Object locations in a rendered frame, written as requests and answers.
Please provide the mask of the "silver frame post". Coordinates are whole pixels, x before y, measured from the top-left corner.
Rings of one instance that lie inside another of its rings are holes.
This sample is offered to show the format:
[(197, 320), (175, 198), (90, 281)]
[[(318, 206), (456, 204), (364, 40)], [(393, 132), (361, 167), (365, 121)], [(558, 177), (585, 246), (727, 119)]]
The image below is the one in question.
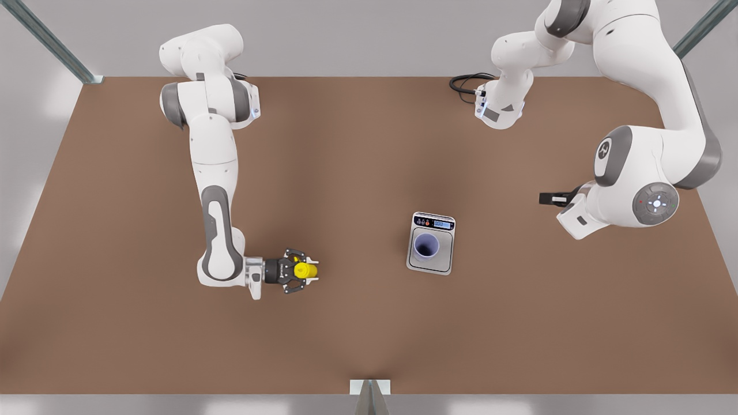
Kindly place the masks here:
[(718, 0), (674, 45), (677, 57), (685, 58), (736, 7), (738, 0)]
[(22, 0), (0, 0), (0, 5), (26, 28), (40, 44), (62, 63), (82, 84), (102, 84), (104, 76), (92, 72), (40, 21)]
[(391, 394), (390, 380), (350, 380), (349, 394), (357, 395), (354, 415), (390, 415), (385, 395)]

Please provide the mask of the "pale purple cup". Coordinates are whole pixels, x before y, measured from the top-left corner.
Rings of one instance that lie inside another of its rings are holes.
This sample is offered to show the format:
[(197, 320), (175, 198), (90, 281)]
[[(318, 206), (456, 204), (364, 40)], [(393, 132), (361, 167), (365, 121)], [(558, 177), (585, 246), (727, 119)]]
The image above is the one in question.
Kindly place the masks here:
[(436, 234), (422, 232), (414, 236), (412, 253), (418, 262), (427, 262), (436, 257), (440, 250), (440, 241)]

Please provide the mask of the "silver digital kitchen scale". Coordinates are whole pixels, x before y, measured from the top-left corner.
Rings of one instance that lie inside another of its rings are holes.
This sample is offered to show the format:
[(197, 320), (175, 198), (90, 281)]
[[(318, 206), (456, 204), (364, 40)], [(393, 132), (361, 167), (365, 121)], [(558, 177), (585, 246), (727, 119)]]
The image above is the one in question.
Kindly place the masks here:
[[(411, 234), (409, 235), (406, 266), (410, 270), (424, 271), (435, 275), (450, 275), (453, 267), (455, 220), (451, 216), (443, 216), (416, 211), (413, 214)], [(427, 262), (418, 262), (412, 253), (412, 242), (418, 233), (434, 233), (440, 241), (440, 250), (435, 258)]]

